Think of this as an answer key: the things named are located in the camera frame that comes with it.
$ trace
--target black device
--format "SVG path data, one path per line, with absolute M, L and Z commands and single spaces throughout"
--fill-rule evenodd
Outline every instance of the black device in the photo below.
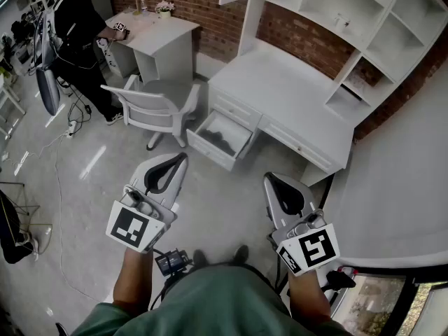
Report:
M 122 22 L 116 22 L 113 26 L 114 30 L 120 31 L 120 32 L 125 32 L 125 40 L 127 40 L 127 37 L 129 36 L 129 34 L 131 33 L 130 30 L 126 29 L 126 25 L 123 24 Z
M 170 276 L 176 272 L 186 271 L 187 265 L 193 262 L 188 258 L 187 253 L 184 250 L 179 251 L 178 249 L 175 251 L 168 251 L 165 255 L 158 256 L 154 260 L 164 277 Z

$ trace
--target hand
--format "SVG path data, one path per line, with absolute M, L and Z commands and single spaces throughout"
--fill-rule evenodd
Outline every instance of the hand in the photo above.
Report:
M 123 41 L 126 37 L 126 29 L 124 29 L 123 31 L 115 31 L 115 37 L 114 40 L 116 41 Z

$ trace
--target shoe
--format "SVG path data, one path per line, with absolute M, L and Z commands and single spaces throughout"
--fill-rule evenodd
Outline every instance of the shoe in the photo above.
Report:
M 245 264 L 247 259 L 249 259 L 249 247 L 241 245 L 233 255 L 232 264 Z
M 108 126 L 113 125 L 118 120 L 123 119 L 123 112 L 118 112 L 116 115 L 114 115 L 112 118 L 106 118 L 106 124 Z
M 34 261 L 37 261 L 39 259 L 39 243 L 35 239 L 31 239 L 31 243 L 33 244 Z
M 202 267 L 209 266 L 209 262 L 207 258 L 205 257 L 205 254 L 202 250 L 195 250 L 193 253 L 193 264 L 195 266 L 195 269 L 200 269 Z

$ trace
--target small plant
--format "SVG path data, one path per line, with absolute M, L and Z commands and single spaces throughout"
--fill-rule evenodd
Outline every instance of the small plant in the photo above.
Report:
M 168 1 L 162 0 L 162 2 L 158 3 L 155 6 L 156 13 L 165 13 L 167 11 L 173 11 L 175 9 L 173 3 L 169 3 Z

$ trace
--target open drawer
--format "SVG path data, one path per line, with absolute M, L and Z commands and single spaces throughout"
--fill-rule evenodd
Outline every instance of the open drawer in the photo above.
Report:
M 187 129 L 188 144 L 228 171 L 251 135 L 251 131 L 217 111 L 212 111 L 196 132 Z

